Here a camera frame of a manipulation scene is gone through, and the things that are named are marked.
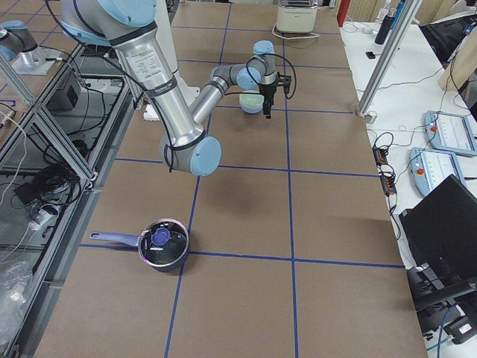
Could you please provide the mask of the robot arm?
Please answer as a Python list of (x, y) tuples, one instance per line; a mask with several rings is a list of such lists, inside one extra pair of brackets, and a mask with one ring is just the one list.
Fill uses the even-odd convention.
[(62, 1), (61, 25), (80, 44), (110, 46), (122, 58), (121, 69), (164, 124), (159, 150), (163, 162), (195, 176), (210, 175), (220, 163), (221, 145), (206, 135), (203, 122), (232, 86), (258, 87), (264, 97), (263, 113), (271, 115), (279, 84), (274, 46), (259, 41), (246, 63), (214, 68), (198, 97), (187, 103), (157, 41), (158, 30), (170, 30), (168, 20), (156, 23), (158, 8), (156, 1)]

